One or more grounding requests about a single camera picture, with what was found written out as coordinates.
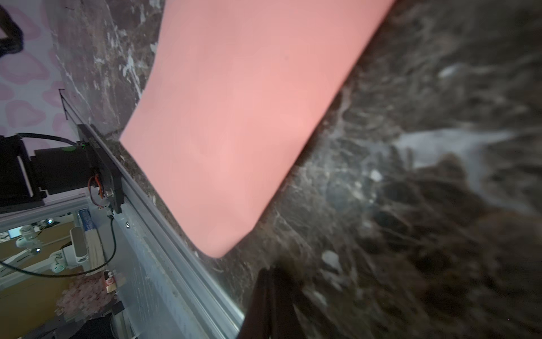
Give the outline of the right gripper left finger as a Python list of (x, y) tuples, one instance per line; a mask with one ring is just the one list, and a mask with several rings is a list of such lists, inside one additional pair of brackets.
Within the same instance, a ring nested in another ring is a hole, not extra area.
[(260, 270), (251, 295), (251, 303), (245, 313), (237, 339), (268, 339), (270, 337), (269, 282), (268, 269)]

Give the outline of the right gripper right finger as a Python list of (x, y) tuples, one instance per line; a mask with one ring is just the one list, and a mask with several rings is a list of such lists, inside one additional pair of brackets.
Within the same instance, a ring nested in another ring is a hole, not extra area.
[(286, 271), (270, 270), (271, 338), (305, 338), (294, 309), (294, 287)]

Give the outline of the pink paper sheet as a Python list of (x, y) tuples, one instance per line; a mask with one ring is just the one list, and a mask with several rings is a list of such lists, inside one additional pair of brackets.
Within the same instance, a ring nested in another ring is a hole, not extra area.
[(167, 1), (120, 141), (192, 243), (252, 229), (391, 1)]

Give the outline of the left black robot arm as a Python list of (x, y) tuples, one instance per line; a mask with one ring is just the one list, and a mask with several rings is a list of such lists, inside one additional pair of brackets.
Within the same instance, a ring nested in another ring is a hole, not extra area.
[(49, 195), (81, 189), (93, 181), (93, 169), (83, 144), (34, 151), (30, 156), (26, 134), (1, 137), (1, 213), (44, 205)]

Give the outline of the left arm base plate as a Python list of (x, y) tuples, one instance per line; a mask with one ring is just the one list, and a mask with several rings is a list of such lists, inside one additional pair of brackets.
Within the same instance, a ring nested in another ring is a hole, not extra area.
[(115, 213), (122, 213), (124, 192), (119, 168), (88, 125), (78, 124), (77, 128), (88, 154), (90, 168), (94, 173), (90, 183), (98, 188), (97, 195), (100, 197), (100, 203), (95, 201), (96, 204), (103, 208), (110, 208)]

